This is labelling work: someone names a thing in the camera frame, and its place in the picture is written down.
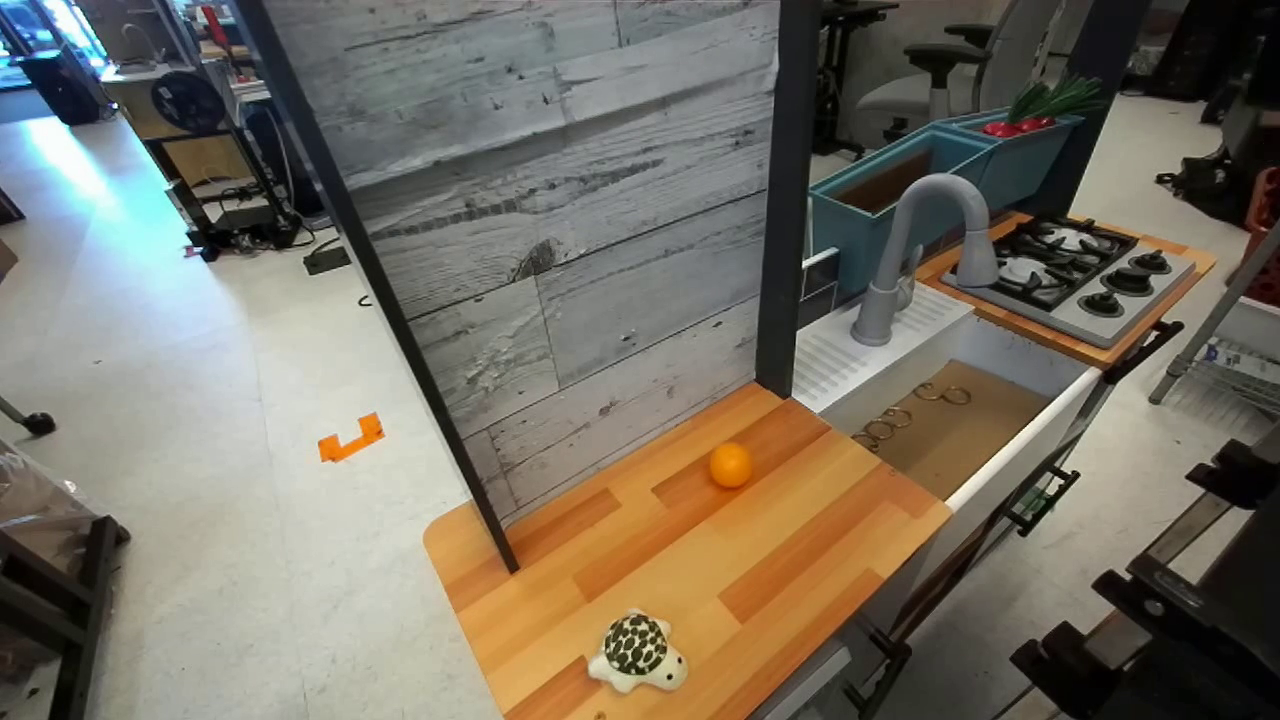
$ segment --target wood grain wall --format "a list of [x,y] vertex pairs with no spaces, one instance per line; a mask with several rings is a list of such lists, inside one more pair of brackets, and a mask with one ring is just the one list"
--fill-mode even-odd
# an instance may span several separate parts
[[270,0],[516,515],[754,379],[775,0]]

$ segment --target orange object on floor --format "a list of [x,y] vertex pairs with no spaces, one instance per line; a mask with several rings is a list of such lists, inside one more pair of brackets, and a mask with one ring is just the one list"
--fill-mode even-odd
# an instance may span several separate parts
[[363,451],[367,444],[385,441],[385,421],[375,412],[362,414],[362,437],[356,441],[336,441],[336,437],[319,437],[319,460],[324,462],[342,462],[356,451]]

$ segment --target faucet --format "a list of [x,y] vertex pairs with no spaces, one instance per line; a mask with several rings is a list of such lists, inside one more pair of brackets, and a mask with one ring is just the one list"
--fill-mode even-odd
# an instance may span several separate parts
[[956,285],[995,285],[995,248],[987,241],[987,198],[976,193],[965,176],[932,171],[922,176],[894,212],[890,243],[877,262],[874,289],[866,292],[860,314],[854,322],[854,339],[860,343],[890,343],[894,313],[902,306],[902,297],[912,289],[912,277],[905,273],[910,236],[916,203],[928,197],[948,197],[959,203],[965,241],[959,241],[959,262]]

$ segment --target blue bin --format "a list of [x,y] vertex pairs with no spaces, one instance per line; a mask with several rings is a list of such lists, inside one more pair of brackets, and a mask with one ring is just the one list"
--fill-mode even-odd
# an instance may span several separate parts
[[1006,135],[1006,138],[983,132],[987,120],[1006,120],[1006,112],[941,120],[938,132],[956,132],[956,135],[987,147],[979,193],[987,197],[987,203],[995,212],[995,209],[1019,203],[1039,193],[1050,169],[1066,150],[1079,117],[1062,117],[1050,129],[1032,129],[1032,132]]
[[[890,243],[896,197],[928,171],[956,171],[983,182],[987,147],[992,142],[976,135],[923,125],[809,193],[809,251],[840,248],[840,299],[868,289]],[[956,229],[959,209],[928,198],[912,225],[912,248],[948,241]]]

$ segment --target white floor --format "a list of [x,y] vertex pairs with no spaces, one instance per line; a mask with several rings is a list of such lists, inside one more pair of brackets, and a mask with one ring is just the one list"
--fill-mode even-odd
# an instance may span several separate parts
[[[1243,241],[1154,176],[1213,142],[1196,107],[1124,98],[1075,203],[1219,251],[1184,321],[1209,313]],[[59,421],[49,441],[0,437],[137,531],[93,714],[492,714],[421,550],[465,487],[380,313],[356,306],[362,277],[312,280],[299,251],[186,260],[119,120],[0,125],[0,147],[0,186],[30,212],[0,229],[24,260],[0,285],[0,393]],[[1261,414],[1199,379],[1148,408],[1168,356],[1075,451],[1089,485],[922,631],[890,714],[1006,702],[1019,687],[1007,653],[1056,619],[1089,627],[1103,613],[1092,575],[1192,499],[1181,476],[1228,437],[1261,437]],[[315,441],[362,412],[380,412],[389,441],[319,462]]]
[[[93,714],[492,714],[421,550],[465,487],[363,280],[186,260],[119,120],[0,125],[0,147],[30,212],[0,229],[0,393],[59,421],[19,449],[137,535]],[[389,441],[319,462],[363,412]]]

